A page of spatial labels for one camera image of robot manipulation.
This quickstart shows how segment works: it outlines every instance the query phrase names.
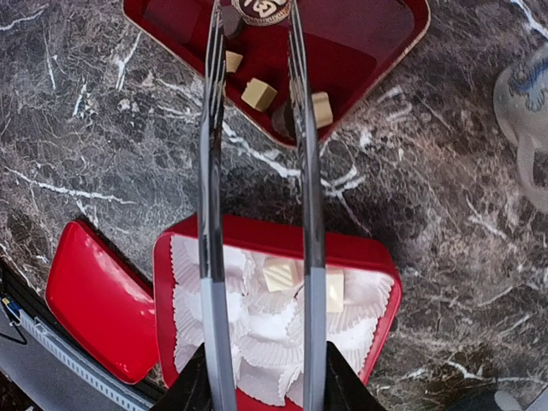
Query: white chocolate piece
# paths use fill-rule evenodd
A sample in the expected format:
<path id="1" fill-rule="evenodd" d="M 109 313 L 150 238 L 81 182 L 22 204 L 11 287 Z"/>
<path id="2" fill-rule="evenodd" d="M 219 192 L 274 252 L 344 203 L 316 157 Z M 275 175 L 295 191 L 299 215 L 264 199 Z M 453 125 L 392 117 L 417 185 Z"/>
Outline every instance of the white chocolate piece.
<path id="1" fill-rule="evenodd" d="M 270 107 L 276 95 L 277 91 L 265 82 L 251 79 L 247 83 L 246 91 L 241 95 L 241 99 L 255 110 L 264 113 Z"/>
<path id="2" fill-rule="evenodd" d="M 271 293 L 292 289 L 301 279 L 292 259 L 268 259 L 263 265 L 266 287 Z"/>
<path id="3" fill-rule="evenodd" d="M 227 73 L 235 73 L 237 69 L 240 67 L 240 63 L 243 56 L 238 53 L 234 53 L 232 51 L 226 52 L 226 72 Z"/>
<path id="4" fill-rule="evenodd" d="M 342 313 L 344 310 L 344 271 L 327 269 L 325 279 L 327 293 L 327 312 Z"/>
<path id="5" fill-rule="evenodd" d="M 333 111 L 326 92 L 315 92 L 312 95 L 316 128 L 329 126 L 333 123 Z"/>

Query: glass mug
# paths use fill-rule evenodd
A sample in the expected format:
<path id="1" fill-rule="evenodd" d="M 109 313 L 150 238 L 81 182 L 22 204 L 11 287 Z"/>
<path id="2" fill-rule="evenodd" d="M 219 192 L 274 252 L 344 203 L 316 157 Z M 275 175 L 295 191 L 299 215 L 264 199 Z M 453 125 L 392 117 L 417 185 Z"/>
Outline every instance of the glass mug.
<path id="1" fill-rule="evenodd" d="M 548 212 L 548 188 L 535 185 L 534 155 L 548 153 L 548 43 L 498 77 L 493 93 L 498 125 L 517 146 L 517 169 L 525 195 Z"/>

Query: mug handle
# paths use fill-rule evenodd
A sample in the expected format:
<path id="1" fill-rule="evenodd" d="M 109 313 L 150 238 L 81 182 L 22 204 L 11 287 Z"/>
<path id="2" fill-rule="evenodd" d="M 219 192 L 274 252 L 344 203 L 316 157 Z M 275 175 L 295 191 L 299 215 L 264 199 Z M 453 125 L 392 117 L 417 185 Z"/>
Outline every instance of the mug handle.
<path id="1" fill-rule="evenodd" d="M 521 185 L 529 201 L 542 212 L 548 213 L 548 189 L 539 188 L 534 184 L 533 167 L 536 153 L 533 138 L 525 133 L 519 136 L 517 147 L 517 169 Z"/>

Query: red tray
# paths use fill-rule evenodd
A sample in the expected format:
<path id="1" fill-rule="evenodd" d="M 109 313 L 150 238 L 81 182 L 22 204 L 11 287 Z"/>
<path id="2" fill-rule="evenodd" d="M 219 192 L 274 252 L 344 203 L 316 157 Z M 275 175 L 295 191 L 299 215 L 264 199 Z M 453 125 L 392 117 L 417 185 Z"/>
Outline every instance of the red tray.
<path id="1" fill-rule="evenodd" d="M 211 0 L 124 0 L 126 16 L 192 69 L 204 74 Z M 344 115 L 405 57 L 430 24 L 426 0 L 299 0 L 313 92 L 327 92 L 334 123 L 319 130 L 325 138 Z M 226 94 L 257 127 L 285 146 L 295 142 L 276 133 L 271 114 L 287 100 L 287 22 L 245 27 L 227 49 L 244 60 L 229 74 Z M 253 77 L 278 95 L 266 113 L 241 100 Z"/>
<path id="2" fill-rule="evenodd" d="M 175 279 L 171 269 L 171 236 L 183 235 L 198 237 L 197 217 L 194 215 L 167 229 L 156 241 L 154 248 L 154 300 L 156 303 L 156 327 L 158 332 L 158 352 L 164 382 L 171 386 L 179 375 L 175 363 L 176 325 L 174 321 L 173 291 Z M 303 258 L 302 228 L 275 223 L 267 223 L 243 217 L 223 217 L 223 242 L 227 246 L 268 253 L 291 259 Z M 360 372 L 365 384 L 390 331 L 402 300 L 402 281 L 386 248 L 379 242 L 348 235 L 327 233 L 325 236 L 326 263 L 352 267 L 361 270 L 380 271 L 394 279 L 386 312 L 378 320 L 371 350 Z M 267 411 L 272 409 L 262 402 L 236 392 L 238 409 L 244 411 Z M 285 411 L 300 408 L 287 401 Z"/>
<path id="3" fill-rule="evenodd" d="M 127 384 L 158 363 L 152 292 L 82 221 L 67 224 L 45 299 L 67 331 Z"/>

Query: marble countertop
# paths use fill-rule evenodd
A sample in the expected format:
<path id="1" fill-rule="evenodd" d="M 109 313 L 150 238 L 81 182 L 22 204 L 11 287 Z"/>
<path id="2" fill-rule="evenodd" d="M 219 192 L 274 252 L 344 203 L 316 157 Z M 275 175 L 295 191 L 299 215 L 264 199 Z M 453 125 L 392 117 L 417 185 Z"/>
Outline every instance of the marble countertop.
<path id="1" fill-rule="evenodd" d="M 369 384 L 392 411 L 548 385 L 548 217 L 520 194 L 491 108 L 497 74 L 548 38 L 548 0 L 431 0 L 425 38 L 322 145 L 325 222 L 371 236 L 404 284 Z M 197 206 L 202 82 L 119 1 L 0 1 L 0 254 L 43 293 L 85 216 L 146 276 Z M 223 210 L 301 223 L 295 153 L 233 108 Z"/>

